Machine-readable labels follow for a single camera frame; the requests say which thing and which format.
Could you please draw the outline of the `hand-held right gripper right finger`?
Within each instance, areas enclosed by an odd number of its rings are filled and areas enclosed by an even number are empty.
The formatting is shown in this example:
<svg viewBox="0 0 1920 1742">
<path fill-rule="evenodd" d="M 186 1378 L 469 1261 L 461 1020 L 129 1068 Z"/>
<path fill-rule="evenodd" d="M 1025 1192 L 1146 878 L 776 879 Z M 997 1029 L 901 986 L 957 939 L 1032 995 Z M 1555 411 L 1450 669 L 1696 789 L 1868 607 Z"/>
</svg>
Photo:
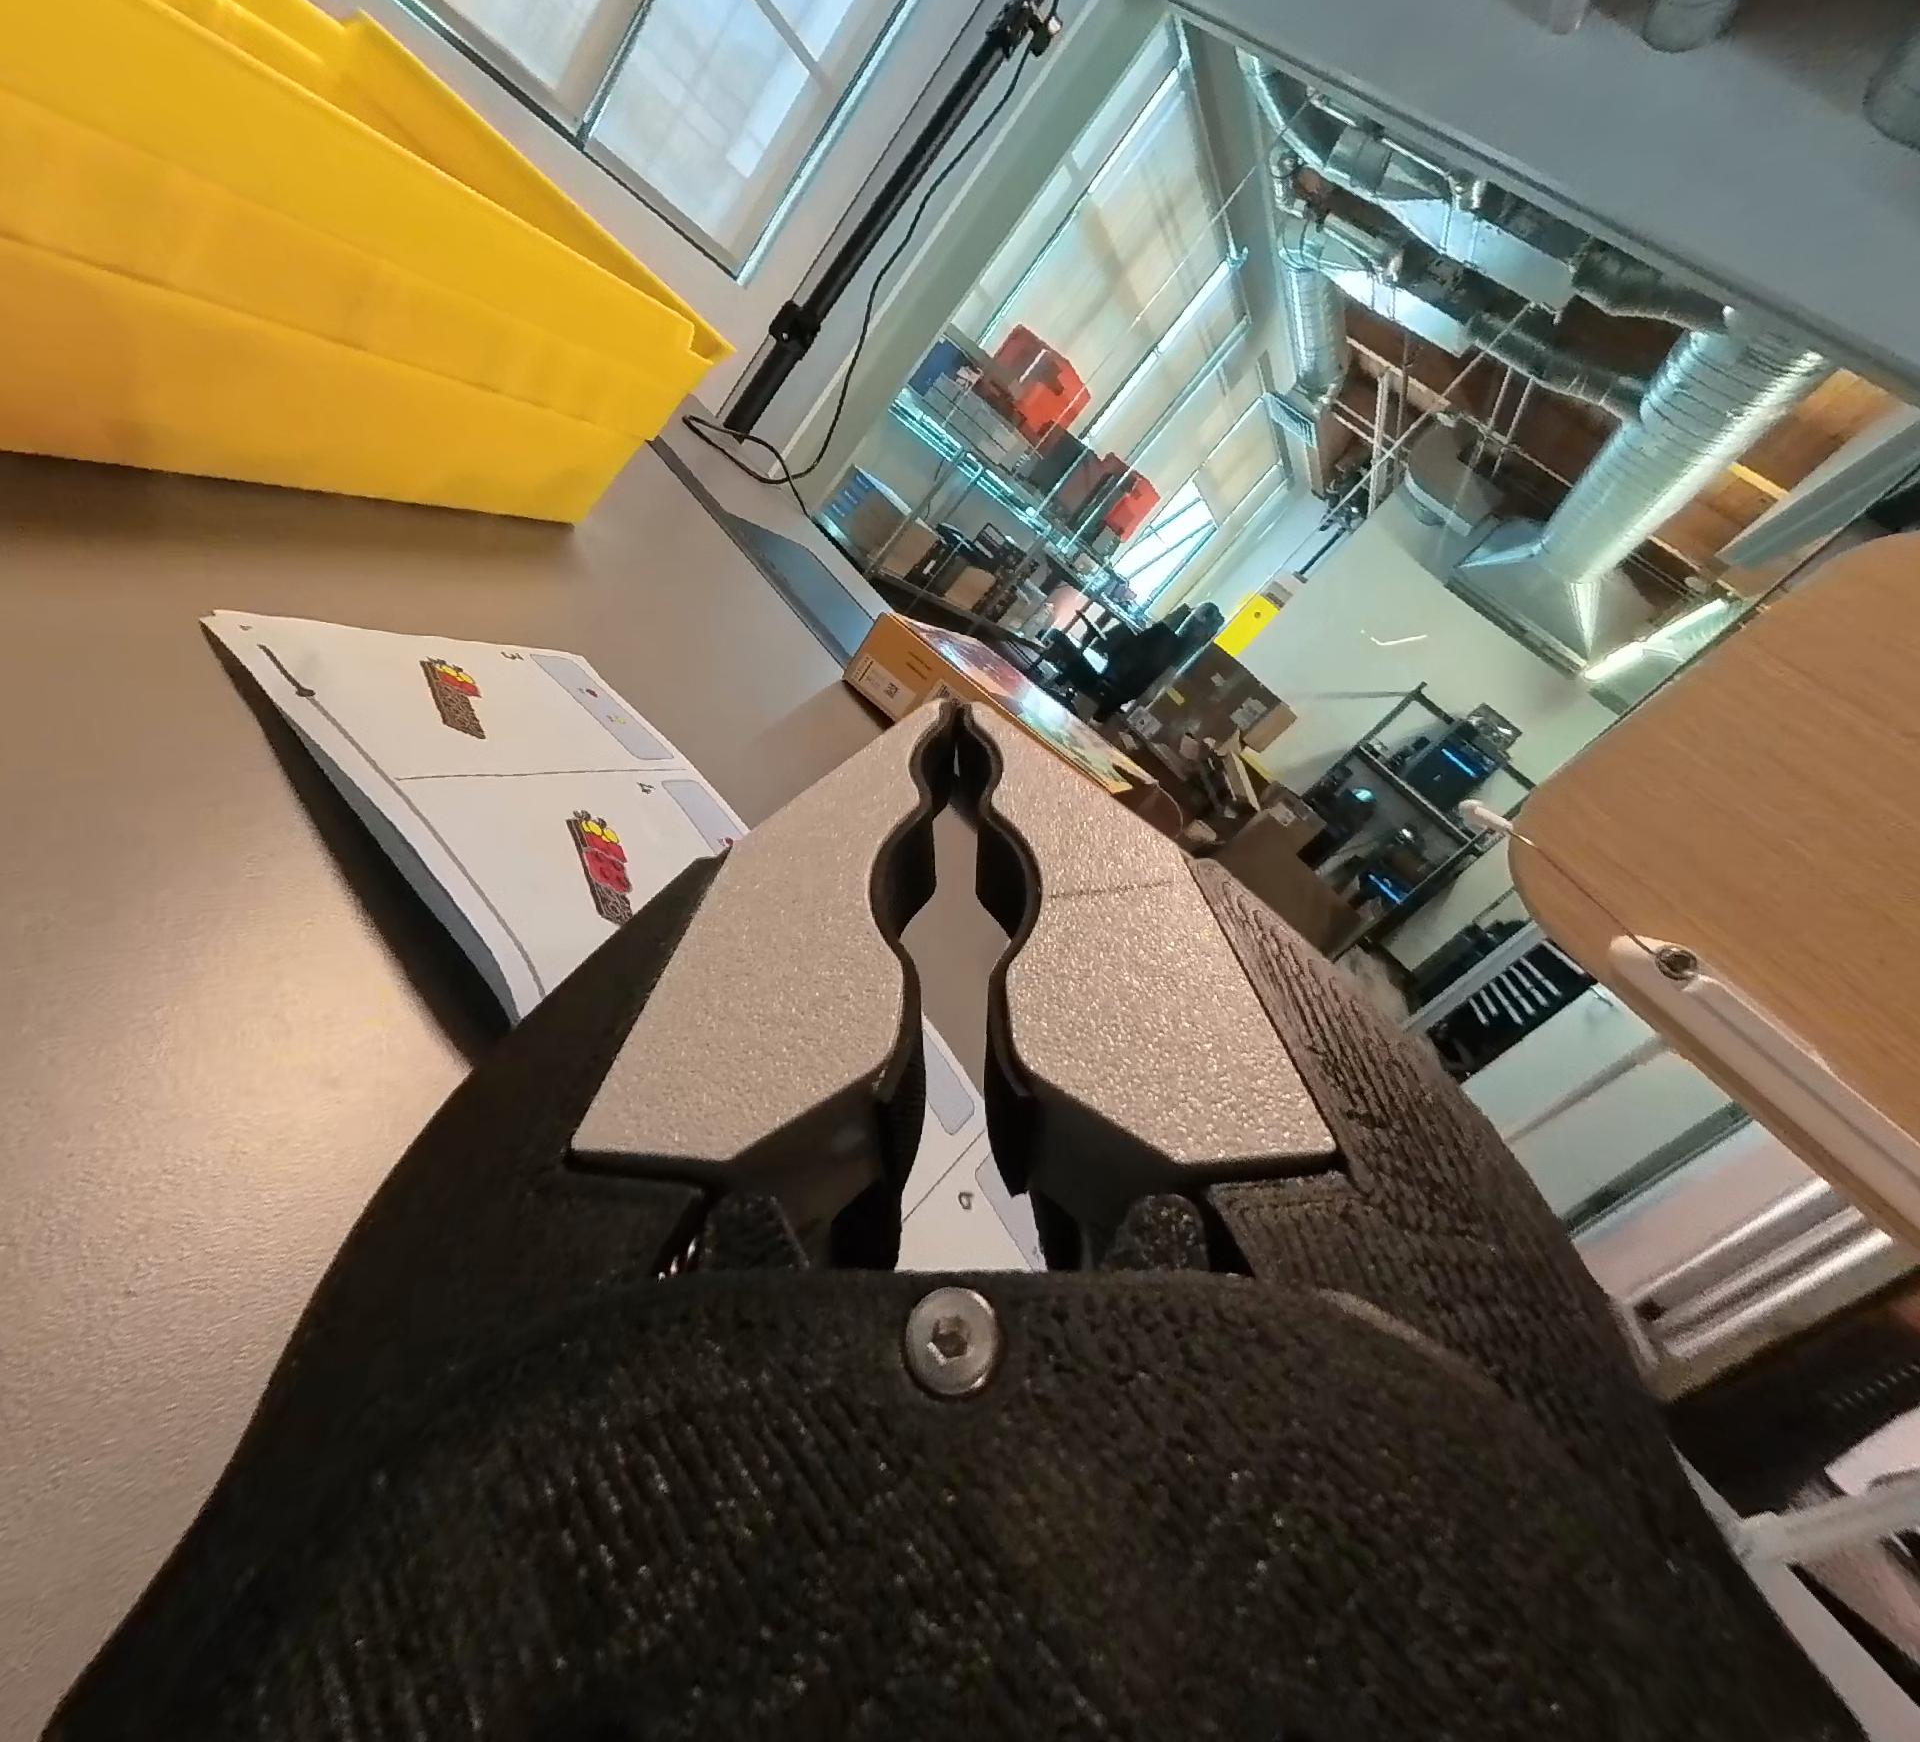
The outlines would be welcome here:
<svg viewBox="0 0 1920 1742">
<path fill-rule="evenodd" d="M 995 713 L 959 708 L 989 976 L 995 1161 L 1044 1263 L 1092 1264 L 1142 1199 L 1339 1173 L 1332 1129 L 1187 855 Z"/>
</svg>

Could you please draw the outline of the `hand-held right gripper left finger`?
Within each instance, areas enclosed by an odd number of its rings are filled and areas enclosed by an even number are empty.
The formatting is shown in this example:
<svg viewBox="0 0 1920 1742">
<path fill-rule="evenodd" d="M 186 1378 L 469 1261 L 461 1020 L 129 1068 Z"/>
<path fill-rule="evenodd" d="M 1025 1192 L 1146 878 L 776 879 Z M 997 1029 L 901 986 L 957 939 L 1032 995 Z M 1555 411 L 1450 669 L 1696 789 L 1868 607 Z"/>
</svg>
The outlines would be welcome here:
<svg viewBox="0 0 1920 1742">
<path fill-rule="evenodd" d="M 905 932 L 937 885 L 959 708 L 928 702 L 732 843 L 571 1139 L 579 1165 L 897 1241 L 925 1129 Z"/>
</svg>

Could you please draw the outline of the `lego instruction booklet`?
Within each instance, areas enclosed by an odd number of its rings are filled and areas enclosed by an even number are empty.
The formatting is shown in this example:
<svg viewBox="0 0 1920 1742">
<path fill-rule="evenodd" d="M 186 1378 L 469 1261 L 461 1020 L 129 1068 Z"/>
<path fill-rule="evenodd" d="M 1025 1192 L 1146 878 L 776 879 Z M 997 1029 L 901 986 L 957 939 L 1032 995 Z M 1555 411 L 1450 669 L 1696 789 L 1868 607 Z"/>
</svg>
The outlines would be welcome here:
<svg viewBox="0 0 1920 1742">
<path fill-rule="evenodd" d="M 552 1123 L 549 1166 L 636 1178 L 579 1165 L 573 1133 L 732 843 L 778 811 L 751 827 L 571 652 L 229 608 L 204 628 L 480 969 L 514 1024 L 501 1080 Z M 1035 1267 L 1030 1236 L 935 1233 L 937 1161 L 953 1157 L 986 1165 L 986 1109 L 925 1028 L 902 1236 L 800 1245 L 828 1267 Z"/>
</svg>

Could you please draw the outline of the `orange lego box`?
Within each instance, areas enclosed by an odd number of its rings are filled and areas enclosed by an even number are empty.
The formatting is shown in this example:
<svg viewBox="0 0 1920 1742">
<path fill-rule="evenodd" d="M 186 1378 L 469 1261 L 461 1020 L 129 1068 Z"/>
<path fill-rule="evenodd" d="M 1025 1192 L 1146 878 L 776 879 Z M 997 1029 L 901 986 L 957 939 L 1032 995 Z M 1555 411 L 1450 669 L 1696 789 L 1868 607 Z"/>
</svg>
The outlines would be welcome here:
<svg viewBox="0 0 1920 1742">
<path fill-rule="evenodd" d="M 954 630 L 881 615 L 842 666 L 842 684 L 889 722 L 933 700 L 991 707 L 1109 796 L 1152 791 L 1155 782 L 1006 654 Z"/>
</svg>

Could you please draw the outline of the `stack of cardboard boxes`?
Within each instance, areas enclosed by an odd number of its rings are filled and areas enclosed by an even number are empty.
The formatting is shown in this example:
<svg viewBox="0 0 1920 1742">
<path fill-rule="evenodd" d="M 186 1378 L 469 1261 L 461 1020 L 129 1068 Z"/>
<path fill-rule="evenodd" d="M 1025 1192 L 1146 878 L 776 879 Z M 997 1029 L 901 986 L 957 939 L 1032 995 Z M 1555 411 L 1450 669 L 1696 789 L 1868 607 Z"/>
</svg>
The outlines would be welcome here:
<svg viewBox="0 0 1920 1742">
<path fill-rule="evenodd" d="M 1337 957 L 1360 918 L 1308 866 L 1325 820 L 1267 771 L 1267 754 L 1293 722 L 1287 702 L 1209 645 L 1128 708 L 1119 740 L 1174 801 L 1179 843 Z"/>
</svg>

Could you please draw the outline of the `black equipment rack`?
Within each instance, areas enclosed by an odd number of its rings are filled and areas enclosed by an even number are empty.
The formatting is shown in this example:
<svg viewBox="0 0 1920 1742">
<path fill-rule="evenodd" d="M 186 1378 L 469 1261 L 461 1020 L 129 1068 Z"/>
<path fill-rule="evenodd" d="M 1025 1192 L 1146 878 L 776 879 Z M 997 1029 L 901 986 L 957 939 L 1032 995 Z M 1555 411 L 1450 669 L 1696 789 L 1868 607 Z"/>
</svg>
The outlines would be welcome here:
<svg viewBox="0 0 1920 1742">
<path fill-rule="evenodd" d="M 1334 955 L 1395 935 L 1494 850 L 1494 820 L 1535 789 L 1516 740 L 1486 705 L 1452 713 L 1416 686 L 1308 788 L 1319 831 L 1301 857 L 1356 918 Z"/>
</svg>

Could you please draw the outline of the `black office chair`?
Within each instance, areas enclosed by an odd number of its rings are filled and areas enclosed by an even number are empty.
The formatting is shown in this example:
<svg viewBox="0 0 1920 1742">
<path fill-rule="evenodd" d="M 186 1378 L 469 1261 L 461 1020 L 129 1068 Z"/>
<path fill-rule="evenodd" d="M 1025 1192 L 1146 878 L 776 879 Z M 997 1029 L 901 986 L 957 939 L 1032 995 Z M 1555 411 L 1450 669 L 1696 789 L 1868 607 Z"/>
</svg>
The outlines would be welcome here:
<svg viewBox="0 0 1920 1742">
<path fill-rule="evenodd" d="M 1092 700 L 1092 721 L 1109 722 L 1214 642 L 1222 627 L 1224 615 L 1214 602 L 1189 604 L 1144 630 L 1109 641 L 1102 650 L 1102 669 L 1072 646 L 1052 650 L 1048 659 L 1075 696 Z"/>
</svg>

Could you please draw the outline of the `metal shelf rack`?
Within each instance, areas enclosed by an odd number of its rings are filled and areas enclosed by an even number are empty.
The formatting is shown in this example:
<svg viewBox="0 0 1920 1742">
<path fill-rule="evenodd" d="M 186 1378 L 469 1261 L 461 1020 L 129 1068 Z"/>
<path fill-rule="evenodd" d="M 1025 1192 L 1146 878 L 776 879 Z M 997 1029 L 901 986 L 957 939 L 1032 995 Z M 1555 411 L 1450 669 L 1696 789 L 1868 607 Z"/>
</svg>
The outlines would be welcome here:
<svg viewBox="0 0 1920 1742">
<path fill-rule="evenodd" d="M 1102 447 L 1077 431 L 1030 440 L 974 391 L 995 352 L 944 328 L 899 388 L 881 434 L 892 442 L 883 482 L 894 520 L 866 554 L 870 568 L 940 600 L 1001 615 L 1023 591 L 1067 587 L 1128 618 L 1152 596 L 1121 554 L 1164 516 L 1168 499 L 1137 534 L 1118 544 L 1087 536 Z"/>
</svg>

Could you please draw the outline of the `light wooden table board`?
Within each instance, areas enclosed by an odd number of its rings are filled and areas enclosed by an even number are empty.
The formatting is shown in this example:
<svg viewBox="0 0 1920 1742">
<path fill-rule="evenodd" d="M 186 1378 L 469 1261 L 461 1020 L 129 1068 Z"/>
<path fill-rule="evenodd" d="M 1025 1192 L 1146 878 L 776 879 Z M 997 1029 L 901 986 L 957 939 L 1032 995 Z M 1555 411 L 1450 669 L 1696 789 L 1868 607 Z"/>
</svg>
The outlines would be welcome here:
<svg viewBox="0 0 1920 1742">
<path fill-rule="evenodd" d="M 1916 534 L 1760 608 L 1538 786 L 1507 850 L 1558 949 L 1916 1247 Z"/>
</svg>

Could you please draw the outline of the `black stand pole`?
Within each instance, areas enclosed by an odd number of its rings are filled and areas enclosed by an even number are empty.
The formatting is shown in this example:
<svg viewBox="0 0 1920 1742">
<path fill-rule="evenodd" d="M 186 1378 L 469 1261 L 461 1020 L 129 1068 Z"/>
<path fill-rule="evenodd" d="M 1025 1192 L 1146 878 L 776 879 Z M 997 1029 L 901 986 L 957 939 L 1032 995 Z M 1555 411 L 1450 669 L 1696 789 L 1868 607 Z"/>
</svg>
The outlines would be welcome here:
<svg viewBox="0 0 1920 1742">
<path fill-rule="evenodd" d="M 1006 0 L 967 56 L 959 77 L 938 96 L 928 119 L 899 152 L 874 197 L 812 285 L 793 295 L 775 315 L 769 348 L 737 389 L 720 427 L 730 437 L 754 440 L 759 423 L 819 341 L 828 315 L 873 261 L 879 246 L 906 209 L 908 200 L 931 190 L 931 176 L 946 156 L 959 161 L 965 146 L 954 138 L 962 121 L 1006 67 L 1040 59 L 1062 33 L 1063 0 Z"/>
</svg>

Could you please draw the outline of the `silver ventilation duct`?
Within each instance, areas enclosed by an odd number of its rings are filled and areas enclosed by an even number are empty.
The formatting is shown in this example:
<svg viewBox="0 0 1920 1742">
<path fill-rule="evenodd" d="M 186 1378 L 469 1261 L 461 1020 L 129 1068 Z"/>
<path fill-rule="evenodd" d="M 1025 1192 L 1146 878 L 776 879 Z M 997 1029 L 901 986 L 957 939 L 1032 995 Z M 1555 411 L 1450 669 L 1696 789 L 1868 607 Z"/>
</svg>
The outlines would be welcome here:
<svg viewBox="0 0 1920 1742">
<path fill-rule="evenodd" d="M 1653 0 L 1650 48 L 1680 55 L 1728 33 L 1743 0 Z M 1546 28 L 1576 33 L 1595 0 L 1548 0 Z M 1341 304 L 1614 419 L 1596 459 L 1541 526 L 1492 536 L 1457 573 L 1465 591 L 1542 652 L 1568 663 L 1610 649 L 1618 567 L 1728 475 L 1834 371 L 1793 335 L 1691 290 L 1616 246 L 1581 238 L 1536 205 L 1452 171 L 1378 122 L 1348 114 L 1298 75 L 1241 59 L 1276 136 L 1269 190 L 1298 386 L 1326 411 L 1344 374 Z M 1680 331 L 1637 374 L 1565 343 L 1573 302 Z"/>
</svg>

